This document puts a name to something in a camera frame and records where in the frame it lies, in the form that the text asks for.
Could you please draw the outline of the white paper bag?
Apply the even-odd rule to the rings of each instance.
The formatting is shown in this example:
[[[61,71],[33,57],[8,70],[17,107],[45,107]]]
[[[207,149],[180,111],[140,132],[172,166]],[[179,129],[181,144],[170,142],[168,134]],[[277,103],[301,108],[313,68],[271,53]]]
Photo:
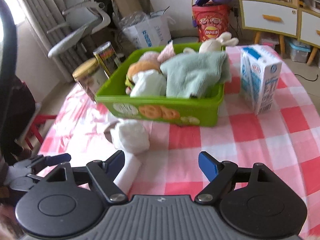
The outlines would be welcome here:
[[[166,15],[169,9],[146,14],[136,11],[119,22],[123,34],[136,48],[165,46],[171,42],[170,25],[176,21]]]

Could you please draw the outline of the green microfiber cloth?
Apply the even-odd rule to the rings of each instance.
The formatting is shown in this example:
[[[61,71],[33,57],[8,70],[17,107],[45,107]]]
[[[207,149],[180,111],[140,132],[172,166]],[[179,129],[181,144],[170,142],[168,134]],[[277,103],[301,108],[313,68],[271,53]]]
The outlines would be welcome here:
[[[225,51],[178,54],[160,69],[167,78],[166,96],[171,98],[201,98],[209,88],[232,78]]]

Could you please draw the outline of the pink checkered tablecloth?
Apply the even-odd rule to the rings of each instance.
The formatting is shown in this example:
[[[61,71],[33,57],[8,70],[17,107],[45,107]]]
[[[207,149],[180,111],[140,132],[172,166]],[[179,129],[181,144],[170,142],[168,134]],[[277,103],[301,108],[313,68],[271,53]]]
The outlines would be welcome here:
[[[232,81],[214,127],[179,127],[144,121],[150,149],[129,195],[195,196],[208,180],[198,166],[201,151],[240,167],[264,163],[306,203],[308,217],[301,236],[319,235],[319,115],[306,90],[283,65],[272,107],[255,115],[239,94],[240,48],[227,49]],[[114,153],[104,130],[111,115],[93,103],[80,86],[67,95],[49,130],[41,155],[69,153],[72,166],[105,160]]]

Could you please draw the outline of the cream bunny doll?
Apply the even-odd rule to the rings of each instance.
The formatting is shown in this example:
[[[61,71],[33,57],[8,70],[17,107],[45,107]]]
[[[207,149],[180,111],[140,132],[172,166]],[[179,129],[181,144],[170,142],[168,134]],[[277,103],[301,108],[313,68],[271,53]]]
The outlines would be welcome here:
[[[239,39],[232,37],[230,32],[222,33],[218,38],[210,38],[200,45],[198,53],[224,51],[226,47],[234,47],[239,43]]]

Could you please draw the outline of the green plastic bin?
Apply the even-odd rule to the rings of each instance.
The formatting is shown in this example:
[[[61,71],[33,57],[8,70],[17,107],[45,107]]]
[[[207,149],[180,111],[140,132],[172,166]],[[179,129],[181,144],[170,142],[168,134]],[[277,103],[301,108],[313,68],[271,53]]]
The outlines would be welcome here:
[[[145,52],[160,52],[163,48],[164,46],[143,48],[132,52],[96,93],[96,101],[122,119],[168,122],[180,126],[215,126],[224,97],[224,84],[217,83],[201,99],[130,97],[126,94],[125,79],[129,66],[137,62]]]

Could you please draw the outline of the red chips bucket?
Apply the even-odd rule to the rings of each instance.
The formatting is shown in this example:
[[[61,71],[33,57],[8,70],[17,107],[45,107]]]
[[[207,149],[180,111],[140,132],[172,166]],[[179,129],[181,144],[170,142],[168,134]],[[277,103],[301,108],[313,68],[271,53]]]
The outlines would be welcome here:
[[[208,2],[203,6],[193,5],[193,26],[198,31],[199,41],[218,38],[228,31],[229,12],[230,7],[226,4]]]

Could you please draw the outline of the white foam block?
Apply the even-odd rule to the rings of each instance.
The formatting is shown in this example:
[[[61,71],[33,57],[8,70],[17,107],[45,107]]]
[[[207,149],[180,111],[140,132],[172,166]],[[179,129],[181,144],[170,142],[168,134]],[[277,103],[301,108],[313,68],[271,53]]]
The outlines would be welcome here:
[[[117,187],[119,187],[125,194],[128,194],[131,189],[132,183],[135,181],[141,165],[141,161],[134,154],[125,152],[124,167],[114,180]]]

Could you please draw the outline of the black yellow tin can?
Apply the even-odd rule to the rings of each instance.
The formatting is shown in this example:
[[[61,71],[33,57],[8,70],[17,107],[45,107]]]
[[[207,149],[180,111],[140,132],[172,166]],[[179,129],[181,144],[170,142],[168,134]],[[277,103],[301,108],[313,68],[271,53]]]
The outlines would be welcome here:
[[[111,42],[106,42],[93,51],[93,55],[98,60],[106,72],[108,78],[118,69],[121,61],[118,58]]]

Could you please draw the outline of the plush hamburger toy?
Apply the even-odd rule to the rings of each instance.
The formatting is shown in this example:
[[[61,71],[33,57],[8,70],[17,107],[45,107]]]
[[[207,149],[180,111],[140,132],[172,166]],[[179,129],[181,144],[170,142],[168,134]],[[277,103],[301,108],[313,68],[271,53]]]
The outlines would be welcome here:
[[[151,61],[138,61],[129,66],[125,80],[127,95],[130,95],[131,90],[136,84],[136,81],[134,81],[133,77],[138,73],[143,73],[149,70],[154,70],[157,73],[161,73],[159,65]]]

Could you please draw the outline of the blue white milk carton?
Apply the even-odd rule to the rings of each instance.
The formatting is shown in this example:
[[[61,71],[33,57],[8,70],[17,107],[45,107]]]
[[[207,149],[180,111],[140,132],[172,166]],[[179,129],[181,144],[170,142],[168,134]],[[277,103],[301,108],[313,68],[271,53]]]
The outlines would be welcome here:
[[[240,95],[256,115],[270,110],[281,67],[281,58],[269,46],[255,44],[241,48]]]

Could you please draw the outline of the grey office chair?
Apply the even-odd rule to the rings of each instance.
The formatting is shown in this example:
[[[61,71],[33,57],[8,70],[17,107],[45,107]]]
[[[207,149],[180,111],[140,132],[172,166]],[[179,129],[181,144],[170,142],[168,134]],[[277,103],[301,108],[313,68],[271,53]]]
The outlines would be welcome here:
[[[53,46],[48,52],[49,58],[64,53],[85,36],[94,34],[111,23],[111,18],[104,11],[105,5],[102,2],[94,0],[65,0],[65,3],[66,9],[62,11],[62,14],[66,17],[66,22],[50,29],[47,33],[52,33],[64,27],[70,27],[72,32]]]

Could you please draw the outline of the gold lid cookie jar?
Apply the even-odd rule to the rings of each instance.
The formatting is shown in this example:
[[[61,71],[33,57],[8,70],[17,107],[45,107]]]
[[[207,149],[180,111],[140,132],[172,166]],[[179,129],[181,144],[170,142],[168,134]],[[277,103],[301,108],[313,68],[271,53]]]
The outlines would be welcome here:
[[[104,68],[100,66],[95,57],[82,63],[76,68],[72,76],[93,102],[96,102],[97,91],[108,79]]]

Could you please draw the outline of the white sock cloth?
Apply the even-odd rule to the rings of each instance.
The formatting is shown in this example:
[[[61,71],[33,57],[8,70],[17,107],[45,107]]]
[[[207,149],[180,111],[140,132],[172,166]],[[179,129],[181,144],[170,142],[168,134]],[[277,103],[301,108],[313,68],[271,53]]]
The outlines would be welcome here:
[[[114,147],[123,152],[138,155],[150,148],[149,134],[136,120],[119,121],[111,135]]]

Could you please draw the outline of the red stool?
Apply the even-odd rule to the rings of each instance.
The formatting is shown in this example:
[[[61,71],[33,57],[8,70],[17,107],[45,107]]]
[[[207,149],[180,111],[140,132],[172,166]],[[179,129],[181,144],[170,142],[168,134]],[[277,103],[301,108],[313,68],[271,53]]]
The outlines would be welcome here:
[[[55,120],[57,115],[44,115],[44,114],[38,114],[35,119],[31,122],[31,125],[29,128],[27,128],[27,135],[25,137],[25,142],[27,143],[28,147],[33,150],[34,147],[32,143],[29,140],[29,137],[31,135],[34,135],[35,138],[38,140],[38,142],[42,145],[44,142],[44,138],[39,132],[39,127],[41,125],[44,125],[48,120]]]

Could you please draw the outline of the wooden drawer cabinet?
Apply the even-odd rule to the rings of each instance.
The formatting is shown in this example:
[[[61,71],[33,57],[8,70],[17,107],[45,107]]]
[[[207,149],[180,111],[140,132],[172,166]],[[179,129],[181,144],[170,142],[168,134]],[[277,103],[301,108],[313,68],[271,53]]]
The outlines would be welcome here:
[[[285,53],[285,38],[312,47],[307,65],[319,53],[319,0],[239,0],[242,27],[255,31],[254,43],[263,32],[279,36],[280,51]]]

